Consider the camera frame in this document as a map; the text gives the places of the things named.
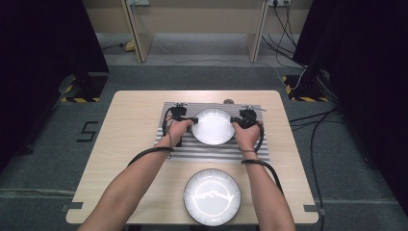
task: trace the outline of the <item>forearm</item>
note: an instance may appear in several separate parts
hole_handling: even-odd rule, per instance
[[[170,147],[169,136],[156,146]],[[135,212],[167,154],[165,151],[149,153],[120,172],[80,230],[120,230]]]
[[[243,158],[257,160],[258,156],[254,152],[244,152]],[[247,164],[245,167],[261,230],[295,230],[289,205],[266,169],[256,164]]]

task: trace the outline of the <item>power outlet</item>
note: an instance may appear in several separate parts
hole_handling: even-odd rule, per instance
[[[277,0],[277,7],[286,7],[291,5],[291,0]],[[269,5],[273,7],[273,0],[269,1]]]
[[[129,5],[133,6],[149,6],[149,0],[128,0]]]

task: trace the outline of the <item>person's left hand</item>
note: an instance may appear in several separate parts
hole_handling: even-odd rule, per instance
[[[171,136],[171,145],[174,146],[177,144],[181,140],[181,137],[186,133],[187,127],[192,125],[193,122],[190,119],[182,121],[170,119],[167,122],[167,126],[169,127],[167,133]]]

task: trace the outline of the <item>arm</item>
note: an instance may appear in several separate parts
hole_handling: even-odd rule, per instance
[[[174,147],[189,125],[192,125],[191,120],[172,121],[167,135],[155,146]],[[121,230],[149,189],[167,154],[166,151],[149,153],[120,172],[78,230]]]
[[[235,138],[240,150],[254,150],[254,145],[260,137],[258,126],[242,129],[236,122]],[[258,160],[255,152],[244,151],[245,160]],[[252,202],[261,230],[295,230],[291,210],[285,196],[276,187],[267,171],[260,165],[246,165],[251,187]]]

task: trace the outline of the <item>hand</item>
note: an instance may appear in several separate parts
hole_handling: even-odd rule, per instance
[[[257,125],[242,129],[240,124],[233,122],[232,126],[235,129],[235,140],[240,147],[240,150],[254,150],[256,141],[261,136],[261,130]]]
[[[170,119],[167,122],[167,126],[169,126],[168,133],[171,136],[171,145],[176,145],[181,140],[181,137],[186,133],[187,127],[192,125],[193,122],[190,119],[182,121]]]

